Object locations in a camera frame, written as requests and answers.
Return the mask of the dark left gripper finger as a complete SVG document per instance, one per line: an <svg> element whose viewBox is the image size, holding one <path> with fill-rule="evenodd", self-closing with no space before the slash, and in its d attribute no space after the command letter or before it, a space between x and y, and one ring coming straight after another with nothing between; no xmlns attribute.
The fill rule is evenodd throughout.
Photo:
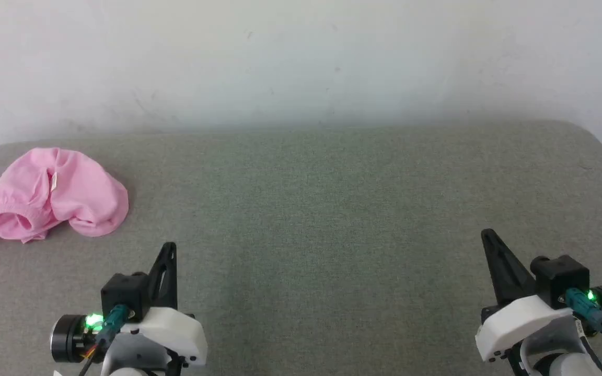
<svg viewBox="0 0 602 376"><path fill-rule="evenodd" d="M178 308L176 250L176 243L164 243L148 273L151 307Z"/></svg>

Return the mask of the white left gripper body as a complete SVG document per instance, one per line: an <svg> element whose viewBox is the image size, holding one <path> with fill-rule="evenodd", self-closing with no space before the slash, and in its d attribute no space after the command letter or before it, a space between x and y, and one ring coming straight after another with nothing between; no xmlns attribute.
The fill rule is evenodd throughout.
<svg viewBox="0 0 602 376"><path fill-rule="evenodd" d="M102 375L180 375L207 364L203 326L192 316L153 307L142 321L128 323L124 312L60 317L50 336L53 361L81 363L81 375L92 366Z"/></svg>

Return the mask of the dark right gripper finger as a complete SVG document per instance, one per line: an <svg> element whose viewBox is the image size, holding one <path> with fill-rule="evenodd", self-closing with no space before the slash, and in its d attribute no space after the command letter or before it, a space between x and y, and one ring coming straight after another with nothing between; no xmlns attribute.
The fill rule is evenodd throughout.
<svg viewBox="0 0 602 376"><path fill-rule="evenodd" d="M482 230L482 244L498 306L535 295L535 279L494 229Z"/></svg>

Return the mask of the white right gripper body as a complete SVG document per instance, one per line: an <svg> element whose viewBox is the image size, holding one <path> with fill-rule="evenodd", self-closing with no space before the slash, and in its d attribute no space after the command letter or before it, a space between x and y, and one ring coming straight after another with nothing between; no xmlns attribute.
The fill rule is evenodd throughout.
<svg viewBox="0 0 602 376"><path fill-rule="evenodd" d="M515 374L602 374L588 342L602 334L602 285L568 289L560 302L552 309L523 297L485 318L476 333L482 360L506 359Z"/></svg>

